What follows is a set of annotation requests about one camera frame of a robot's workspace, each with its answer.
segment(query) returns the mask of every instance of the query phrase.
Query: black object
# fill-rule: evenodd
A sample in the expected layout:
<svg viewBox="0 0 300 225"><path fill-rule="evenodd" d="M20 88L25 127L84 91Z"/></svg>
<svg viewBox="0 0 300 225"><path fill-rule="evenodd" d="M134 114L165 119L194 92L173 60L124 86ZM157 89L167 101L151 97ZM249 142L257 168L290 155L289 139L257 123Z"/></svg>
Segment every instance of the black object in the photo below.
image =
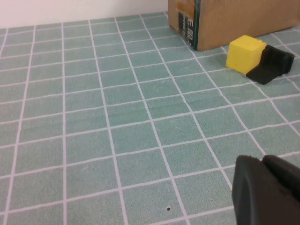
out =
<svg viewBox="0 0 300 225"><path fill-rule="evenodd" d="M246 74L246 77L261 84L267 84L278 76L291 71L295 56L267 45L262 52L258 66Z"/></svg>
<svg viewBox="0 0 300 225"><path fill-rule="evenodd" d="M276 156L239 156L232 200L237 225L299 225L300 169Z"/></svg>

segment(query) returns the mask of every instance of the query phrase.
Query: cardboard box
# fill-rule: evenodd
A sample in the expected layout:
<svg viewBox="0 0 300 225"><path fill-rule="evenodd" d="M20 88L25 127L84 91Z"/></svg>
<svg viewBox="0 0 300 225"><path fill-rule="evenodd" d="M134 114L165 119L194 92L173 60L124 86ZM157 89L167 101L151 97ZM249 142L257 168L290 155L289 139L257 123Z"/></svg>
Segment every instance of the cardboard box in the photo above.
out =
<svg viewBox="0 0 300 225"><path fill-rule="evenodd" d="M168 0L168 14L170 26L205 51L297 25L300 0Z"/></svg>

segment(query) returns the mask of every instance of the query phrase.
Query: yellow cube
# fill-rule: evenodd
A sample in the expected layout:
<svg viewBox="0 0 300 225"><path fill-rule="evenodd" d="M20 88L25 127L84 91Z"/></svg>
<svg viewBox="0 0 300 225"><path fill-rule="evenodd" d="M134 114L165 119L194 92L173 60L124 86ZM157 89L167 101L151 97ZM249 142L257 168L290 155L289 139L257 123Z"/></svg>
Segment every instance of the yellow cube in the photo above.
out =
<svg viewBox="0 0 300 225"><path fill-rule="evenodd" d="M265 42L244 35L229 44L226 66L247 74L259 64L265 47Z"/></svg>

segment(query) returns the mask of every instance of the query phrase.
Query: mat surface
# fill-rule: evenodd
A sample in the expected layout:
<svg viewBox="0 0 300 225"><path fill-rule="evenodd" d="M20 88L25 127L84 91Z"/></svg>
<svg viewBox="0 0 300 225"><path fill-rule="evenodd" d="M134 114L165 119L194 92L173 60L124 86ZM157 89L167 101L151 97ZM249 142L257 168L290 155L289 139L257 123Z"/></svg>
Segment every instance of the mat surface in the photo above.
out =
<svg viewBox="0 0 300 225"><path fill-rule="evenodd" d="M300 166L300 27L261 39L265 86L166 13L0 30L0 224L235 224L238 155Z"/></svg>

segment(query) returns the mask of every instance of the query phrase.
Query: printed label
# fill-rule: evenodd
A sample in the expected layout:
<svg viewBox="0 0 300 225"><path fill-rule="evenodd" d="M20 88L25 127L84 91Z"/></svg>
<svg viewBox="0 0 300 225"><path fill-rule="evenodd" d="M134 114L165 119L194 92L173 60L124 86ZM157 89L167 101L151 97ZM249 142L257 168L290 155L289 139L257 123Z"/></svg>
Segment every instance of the printed label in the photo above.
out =
<svg viewBox="0 0 300 225"><path fill-rule="evenodd" d="M198 31L201 0L194 0L194 12L179 11L179 33L194 48L198 47Z"/></svg>

